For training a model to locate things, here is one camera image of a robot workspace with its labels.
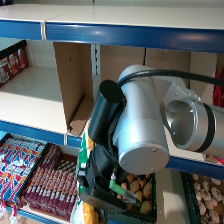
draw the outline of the candy bar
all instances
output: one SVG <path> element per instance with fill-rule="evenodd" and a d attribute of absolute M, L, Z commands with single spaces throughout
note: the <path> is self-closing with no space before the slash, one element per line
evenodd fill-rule
<path fill-rule="evenodd" d="M 52 193 L 51 193 L 50 199 L 49 199 L 49 201 L 48 201 L 48 203 L 47 203 L 48 208 L 49 208 L 54 214 L 57 214 L 57 212 L 56 212 L 56 208 L 53 206 L 53 201 L 54 201 L 55 195 L 56 195 L 56 193 L 57 193 L 58 187 L 59 187 L 59 185 L 60 185 L 61 178 L 62 178 L 62 176 L 63 176 L 63 172 L 62 172 L 62 171 L 58 171 L 58 172 L 59 172 L 59 174 L 58 174 L 58 178 L 57 178 L 56 183 L 55 183 L 55 185 L 54 185 L 54 188 L 53 188 L 53 191 L 52 191 Z"/>
<path fill-rule="evenodd" d="M 72 193 L 72 196 L 71 196 L 71 200 L 68 204 L 68 208 L 64 210 L 64 215 L 67 219 L 70 218 L 71 216 L 71 213 L 72 213 L 72 209 L 75 205 L 75 202 L 76 202 L 76 198 L 77 198 L 77 187 L 75 186 L 74 190 L 73 190 L 73 193 Z"/>
<path fill-rule="evenodd" d="M 43 168 L 47 167 L 47 164 L 50 162 L 50 159 L 53 157 L 54 150 L 55 150 L 55 145 L 51 145 L 49 152 L 47 153 L 43 163 L 41 164 L 41 167 Z"/>
<path fill-rule="evenodd" d="M 32 190 L 30 192 L 30 195 L 29 195 L 29 198 L 30 198 L 31 201 L 33 200 L 33 197 L 35 195 L 36 188 L 38 187 L 38 185 L 39 185 L 39 183 L 40 183 L 40 181 L 41 181 L 41 179 L 43 177 L 44 171 L 45 171 L 44 169 L 41 169 L 40 172 L 39 172 L 38 177 L 36 178 L 36 181 L 35 181 L 35 183 L 33 185 L 33 188 L 32 188 Z"/>
<path fill-rule="evenodd" d="M 73 191 L 76 190 L 76 184 L 77 184 L 77 180 L 76 180 L 76 177 L 74 177 L 74 179 L 72 181 L 72 185 L 71 185 L 70 190 L 69 190 L 69 193 L 66 196 L 65 202 L 63 204 L 64 212 L 67 211 L 67 209 L 68 209 L 71 197 L 73 196 L 73 193 L 74 193 Z"/>
<path fill-rule="evenodd" d="M 39 192 L 40 192 L 40 190 L 41 190 L 41 188 L 42 188 L 42 186 L 43 186 L 43 183 L 44 183 L 44 181 L 45 181 L 47 175 L 48 175 L 48 170 L 45 169 L 44 174 L 43 174 L 42 178 L 40 179 L 39 185 L 38 185 L 38 187 L 36 188 L 36 191 L 35 191 L 35 193 L 34 193 L 33 201 L 36 201 L 36 200 L 37 200 L 37 197 L 38 197 L 38 195 L 39 195 Z"/>
<path fill-rule="evenodd" d="M 64 173 L 63 173 L 63 176 L 62 176 L 62 178 L 61 178 L 61 182 L 60 182 L 60 184 L 59 184 L 59 186 L 58 186 L 57 192 L 56 192 L 56 194 L 55 194 L 54 201 L 53 201 L 53 205 L 54 205 L 55 207 L 57 207 L 57 205 L 58 205 L 58 200 L 59 200 L 59 197 L 60 197 L 61 192 L 62 192 L 62 190 L 63 190 L 63 187 L 64 187 L 65 181 L 66 181 L 66 179 L 67 179 L 67 176 L 68 176 L 68 172 L 64 172 Z"/>
<path fill-rule="evenodd" d="M 54 174 L 55 174 L 55 170 L 51 170 L 51 175 L 50 175 L 50 178 L 48 179 L 48 183 L 44 189 L 44 192 L 43 192 L 43 195 L 41 197 L 41 207 L 42 208 L 45 208 L 47 210 L 47 207 L 45 207 L 46 203 L 47 203 L 47 192 L 49 191 L 50 187 L 51 187 L 51 181 L 53 180 L 53 177 L 54 177 Z"/>
<path fill-rule="evenodd" d="M 32 178 L 32 181 L 31 181 L 31 183 L 30 183 L 30 186 L 29 186 L 29 188 L 28 188 L 28 190 L 27 190 L 27 192 L 26 192 L 26 194 L 25 194 L 25 200 L 27 201 L 28 204 L 31 205 L 31 207 L 33 207 L 33 206 L 32 206 L 32 201 L 29 199 L 29 196 L 30 196 L 30 193 L 31 193 L 31 191 L 32 191 L 32 188 L 33 188 L 33 186 L 34 186 L 34 184 L 35 184 L 35 182 L 36 182 L 36 179 L 37 179 L 38 176 L 39 176 L 40 171 L 41 171 L 41 168 L 38 167 L 38 169 L 37 169 L 35 175 L 34 175 L 33 178 Z"/>
<path fill-rule="evenodd" d="M 41 206 L 41 204 L 42 204 L 41 201 L 44 200 L 44 199 L 42 199 L 42 197 L 43 197 L 43 193 L 44 193 L 44 191 L 45 191 L 45 188 L 47 187 L 47 184 L 48 184 L 48 181 L 49 181 L 49 179 L 50 179 L 51 173 L 52 173 L 52 170 L 48 170 L 47 175 L 46 175 L 46 178 L 45 178 L 45 180 L 44 180 L 44 183 L 43 183 L 43 185 L 42 185 L 42 187 L 41 187 L 41 189 L 40 189 L 40 191 L 39 191 L 39 194 L 38 194 L 38 196 L 37 196 L 36 201 L 37 201 L 37 204 L 38 204 L 39 206 Z"/>
<path fill-rule="evenodd" d="M 49 185 L 48 191 L 46 193 L 46 197 L 45 197 L 45 204 L 49 202 L 50 197 L 51 197 L 51 193 L 53 192 L 54 186 L 57 183 L 57 180 L 58 180 L 59 176 L 61 176 L 61 172 L 56 171 L 53 179 L 50 181 L 50 185 Z"/>
<path fill-rule="evenodd" d="M 60 198 L 58 201 L 58 213 L 61 215 L 63 215 L 63 213 L 64 213 L 64 206 L 65 206 L 66 198 L 69 194 L 69 191 L 71 189 L 74 178 L 75 178 L 74 173 L 68 174 L 67 180 L 65 182 L 65 187 L 63 188 L 63 190 L 61 192 L 61 195 L 60 195 Z"/>

